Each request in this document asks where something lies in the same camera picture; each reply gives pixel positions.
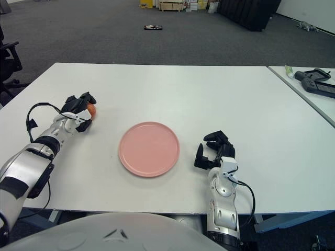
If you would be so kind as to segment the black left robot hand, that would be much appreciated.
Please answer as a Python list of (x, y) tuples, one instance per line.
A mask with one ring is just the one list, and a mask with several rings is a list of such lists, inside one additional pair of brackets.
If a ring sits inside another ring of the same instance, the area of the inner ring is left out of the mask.
[(76, 125), (77, 132), (84, 132), (96, 117), (96, 100), (89, 93), (83, 93), (79, 98), (74, 95), (67, 98), (60, 113)]

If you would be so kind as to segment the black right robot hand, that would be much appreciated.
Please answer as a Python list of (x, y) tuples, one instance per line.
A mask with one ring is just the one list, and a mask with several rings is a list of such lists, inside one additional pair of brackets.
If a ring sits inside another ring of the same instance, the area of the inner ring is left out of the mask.
[(208, 157), (203, 155), (204, 147), (200, 144), (194, 161), (195, 167), (205, 170), (221, 167), (222, 157), (235, 158), (235, 148), (221, 130), (204, 136), (203, 140), (206, 142), (207, 147), (216, 152), (216, 156), (212, 161), (209, 160)]

